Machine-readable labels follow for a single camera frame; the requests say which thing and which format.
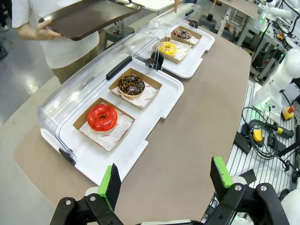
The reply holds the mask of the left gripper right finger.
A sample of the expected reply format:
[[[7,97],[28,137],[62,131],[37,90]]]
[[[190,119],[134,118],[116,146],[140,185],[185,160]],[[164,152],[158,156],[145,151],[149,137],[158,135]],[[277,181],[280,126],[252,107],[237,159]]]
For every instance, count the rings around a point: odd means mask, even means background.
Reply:
[[[221,157],[212,157],[210,177],[219,204],[206,225],[230,225],[237,213],[247,213],[255,225],[288,225],[277,193],[269,183],[255,188],[234,183]]]

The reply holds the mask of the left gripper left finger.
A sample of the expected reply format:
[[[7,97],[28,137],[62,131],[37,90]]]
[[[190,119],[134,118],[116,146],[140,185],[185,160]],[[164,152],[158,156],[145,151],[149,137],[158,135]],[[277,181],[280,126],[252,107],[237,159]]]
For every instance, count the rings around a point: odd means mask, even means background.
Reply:
[[[86,225],[96,222],[99,225],[121,225],[114,213],[121,188],[121,180],[116,164],[108,166],[95,193],[81,200],[72,197],[62,198],[56,207],[50,224]]]

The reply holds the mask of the person's right hand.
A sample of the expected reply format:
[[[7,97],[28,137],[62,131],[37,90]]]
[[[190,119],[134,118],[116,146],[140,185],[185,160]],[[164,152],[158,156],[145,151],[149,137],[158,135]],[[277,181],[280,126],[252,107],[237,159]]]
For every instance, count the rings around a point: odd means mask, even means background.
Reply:
[[[51,22],[52,20],[48,19],[44,20],[42,23],[39,23],[37,25],[37,28],[34,33],[34,38],[36,40],[53,40],[55,38],[61,37],[61,34],[47,28],[47,26],[50,25]]]

